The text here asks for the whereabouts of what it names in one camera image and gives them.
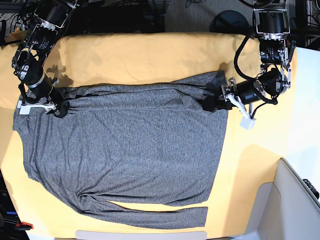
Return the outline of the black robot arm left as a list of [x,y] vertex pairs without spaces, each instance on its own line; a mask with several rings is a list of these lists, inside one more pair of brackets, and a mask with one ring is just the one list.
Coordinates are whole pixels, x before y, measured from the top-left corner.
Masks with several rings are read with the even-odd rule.
[[[226,10],[214,17],[210,32],[242,34],[244,39],[235,52],[233,65],[236,73],[244,80],[230,81],[215,90],[213,96],[203,100],[205,111],[231,110],[233,107],[244,111],[245,105],[262,101],[264,105],[278,104],[278,97],[291,87],[291,60],[295,41],[289,41],[290,21],[284,0],[241,1],[252,9],[252,23],[234,10]],[[250,38],[259,41],[260,73],[253,77],[241,71],[239,58]]]

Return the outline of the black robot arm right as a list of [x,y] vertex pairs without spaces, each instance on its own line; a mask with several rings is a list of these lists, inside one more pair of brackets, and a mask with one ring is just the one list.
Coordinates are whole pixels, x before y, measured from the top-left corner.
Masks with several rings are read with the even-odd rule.
[[63,94],[55,89],[56,81],[46,75],[44,64],[58,40],[66,33],[75,9],[83,4],[83,0],[40,1],[11,62],[13,73],[20,80],[18,89],[23,103],[36,107],[45,98],[48,111],[58,118],[67,115],[69,105]]

